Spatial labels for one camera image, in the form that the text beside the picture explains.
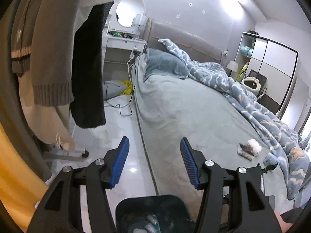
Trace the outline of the person right hand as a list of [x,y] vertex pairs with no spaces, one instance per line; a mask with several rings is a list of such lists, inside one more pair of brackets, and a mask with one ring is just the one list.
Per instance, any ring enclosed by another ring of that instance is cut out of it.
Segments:
[[274,214],[275,214],[275,216],[276,216],[276,218],[277,218],[277,221],[278,221],[278,223],[279,223],[279,225],[280,225],[280,228],[281,228],[282,233],[286,233],[286,232],[290,229],[290,227],[292,226],[292,224],[291,224],[291,223],[285,222],[285,221],[282,219],[281,215],[280,215],[277,211],[274,211]]

